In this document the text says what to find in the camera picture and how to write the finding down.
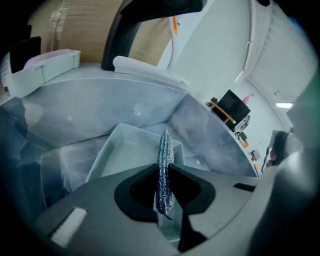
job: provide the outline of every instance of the crumpled aluminum foil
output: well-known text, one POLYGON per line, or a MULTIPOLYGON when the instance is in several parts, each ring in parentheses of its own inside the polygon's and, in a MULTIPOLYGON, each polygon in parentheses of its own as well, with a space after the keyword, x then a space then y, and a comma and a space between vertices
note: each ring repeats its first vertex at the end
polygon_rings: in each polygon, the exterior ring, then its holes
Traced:
POLYGON ((172 218, 168 216, 168 211, 172 207, 173 196, 169 187, 168 165, 173 164, 174 160, 172 140, 168 129, 166 129, 161 135, 158 150, 157 164, 159 168, 155 199, 157 211, 169 220, 172 220, 172 218))

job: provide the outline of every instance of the white wall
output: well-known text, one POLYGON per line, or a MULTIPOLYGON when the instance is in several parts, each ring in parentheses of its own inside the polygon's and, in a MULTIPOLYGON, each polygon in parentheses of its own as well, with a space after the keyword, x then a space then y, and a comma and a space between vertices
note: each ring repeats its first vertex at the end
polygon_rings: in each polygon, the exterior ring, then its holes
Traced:
POLYGON ((285 128, 273 107, 257 90, 257 88, 247 79, 244 79, 241 84, 232 86, 230 89, 241 100, 243 100, 250 93, 255 94, 255 96, 250 99, 250 102, 247 105, 251 110, 251 119, 248 127, 245 128, 243 132, 248 137, 247 141, 249 142, 249 147, 246 148, 247 152, 249 153, 252 150, 259 150, 260 152, 261 158, 257 161, 257 164, 261 170, 272 131, 284 131, 285 128))
MULTIPOLYGON (((189 90, 202 102, 220 98, 235 81, 244 68, 250 36, 249 0, 211 0, 207 8, 205 15, 191 13, 178 19, 183 49, 174 69, 191 82, 189 90)), ((169 59, 165 51, 158 67, 166 68, 169 59)))

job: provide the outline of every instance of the white plastic container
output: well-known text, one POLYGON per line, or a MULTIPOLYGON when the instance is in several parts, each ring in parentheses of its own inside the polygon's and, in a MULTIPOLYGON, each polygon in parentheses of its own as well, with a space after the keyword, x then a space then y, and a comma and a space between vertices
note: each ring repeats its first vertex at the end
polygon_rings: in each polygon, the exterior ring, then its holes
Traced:
MULTIPOLYGON (((157 163, 160 135, 119 123, 94 161, 86 182, 157 163)), ((172 140, 174 163, 184 165, 181 142, 172 140)))
POLYGON ((79 65, 80 51, 72 50, 70 53, 37 61, 31 66, 12 74, 10 53, 8 53, 1 62, 2 84, 4 87, 8 87, 11 96, 23 98, 49 80, 71 69, 78 68, 79 65))

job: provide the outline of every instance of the black handle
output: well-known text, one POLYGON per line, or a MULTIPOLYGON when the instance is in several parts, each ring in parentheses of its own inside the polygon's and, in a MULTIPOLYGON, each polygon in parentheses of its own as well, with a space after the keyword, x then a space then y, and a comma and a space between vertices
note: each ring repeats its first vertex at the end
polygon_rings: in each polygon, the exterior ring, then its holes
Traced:
POLYGON ((141 22, 200 12, 207 0, 125 0, 117 11, 105 43, 101 68, 114 71, 116 56, 128 57, 141 22))

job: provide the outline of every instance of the black device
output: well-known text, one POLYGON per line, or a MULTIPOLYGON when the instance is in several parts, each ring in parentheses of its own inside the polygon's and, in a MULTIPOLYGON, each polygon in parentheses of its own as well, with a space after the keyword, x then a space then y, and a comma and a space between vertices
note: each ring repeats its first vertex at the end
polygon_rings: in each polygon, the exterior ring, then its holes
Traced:
MULTIPOLYGON (((227 122, 226 126, 230 130, 233 130, 237 124, 239 124, 251 110, 248 106, 231 90, 228 90, 226 94, 220 99, 217 105, 222 108, 230 117, 232 117, 236 123, 227 122)), ((215 107, 212 110, 221 120, 225 121, 227 117, 215 107)))
POLYGON ((112 22, 101 68, 114 71, 117 56, 128 57, 141 22, 200 12, 207 0, 125 0, 112 22))

